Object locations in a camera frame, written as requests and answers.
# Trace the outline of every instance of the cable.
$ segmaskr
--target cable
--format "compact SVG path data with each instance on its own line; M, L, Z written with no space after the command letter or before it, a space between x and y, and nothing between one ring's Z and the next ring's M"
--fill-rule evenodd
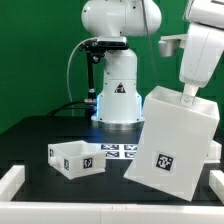
M158 81L158 72L157 72L157 68L156 68L156 62L155 62L155 57L153 54L153 48L152 48L152 41L149 35L149 30L148 30L148 25L147 25L147 18L146 18L146 12L145 12L145 2L144 0L142 1L142 9L143 9L143 17L144 17L144 23L145 23L145 28L146 28L146 33L147 33L147 39L148 39L148 43L149 43L149 50L150 50L150 55L152 58L152 67L154 70L154 78L155 78L155 84L158 86L159 81Z
M54 116L58 111L60 111L62 109L65 109L66 107L69 107L69 106L72 106L72 105L75 105L75 104L81 104L81 103L84 103L84 100L76 100L76 101L72 101L70 103L66 103L66 104L58 107L57 109L54 109L51 112L49 112L47 114L47 116Z
M49 117L53 117L56 113L60 112L61 110L94 110L93 106L89 107L66 107L66 108L59 108L54 111L52 111L51 114L49 114Z
M72 51L70 57L69 57L69 60L68 60L68 65L67 65L67 72L66 72L66 80L67 80L67 90L68 90L68 96L69 96L69 100L70 102L73 101L72 99L72 94L71 94L71 89L70 89L70 67L71 67L71 62L72 62L72 58L75 54L75 52L77 51L77 49L80 47L80 45L82 45L83 43L85 43L86 41L90 41L90 40L94 40L96 39L96 37L93 37L93 38L89 38L89 39L86 39L82 42L80 42Z

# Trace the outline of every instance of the black cable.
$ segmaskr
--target black cable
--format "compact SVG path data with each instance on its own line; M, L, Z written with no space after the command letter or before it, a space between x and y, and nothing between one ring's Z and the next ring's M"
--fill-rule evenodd
M94 107L66 107L66 108L60 108L56 109L55 111L52 111L52 114L48 115L49 117L53 117L56 113L62 111L62 110L94 110Z
M76 100L76 101L72 101L70 103L66 103L60 107L58 107L57 109L54 109L52 111L50 111L47 116L54 116L58 111L66 108L66 107L69 107L69 106L73 106L73 105L76 105L76 104L81 104L81 103L84 103L84 100Z

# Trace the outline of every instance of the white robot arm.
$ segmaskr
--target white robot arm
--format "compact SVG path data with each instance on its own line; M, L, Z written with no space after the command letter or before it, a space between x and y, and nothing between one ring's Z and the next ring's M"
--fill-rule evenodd
M90 0L83 8L82 22L95 37L116 42L120 36L156 32L161 13L152 0ZM103 90L97 98L97 113L91 118L94 126L116 130L142 126L136 75L137 56L132 50L105 53Z
M191 106L198 88L210 80L224 50L224 1L189 0L185 19L191 22L186 36L179 36L185 43L180 69L180 80L185 83L181 103ZM165 38L162 54L176 48L172 38Z
M90 0L82 11L86 30L98 36L144 36L143 0ZM152 0L144 0L145 16L150 34L161 24L161 13Z

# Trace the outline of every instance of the black table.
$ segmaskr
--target black table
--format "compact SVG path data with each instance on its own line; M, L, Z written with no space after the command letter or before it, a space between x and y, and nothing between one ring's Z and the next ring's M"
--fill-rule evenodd
M35 116L23 119L0 135L0 175L25 165L25 183L13 201L222 205L208 186L209 172L224 170L205 164L192 202L123 178L130 160L107 160L106 172L68 180L48 164L48 144L84 140L89 143L137 144L141 130L111 131L91 127L82 117ZM215 140L224 144L224 133Z

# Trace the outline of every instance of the warning label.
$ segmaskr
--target warning label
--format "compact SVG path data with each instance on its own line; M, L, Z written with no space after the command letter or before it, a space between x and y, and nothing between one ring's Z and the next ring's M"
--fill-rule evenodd
M116 88L116 90L114 91L115 93L126 93L125 89L124 89L124 86L122 83L120 83L118 85L118 87Z

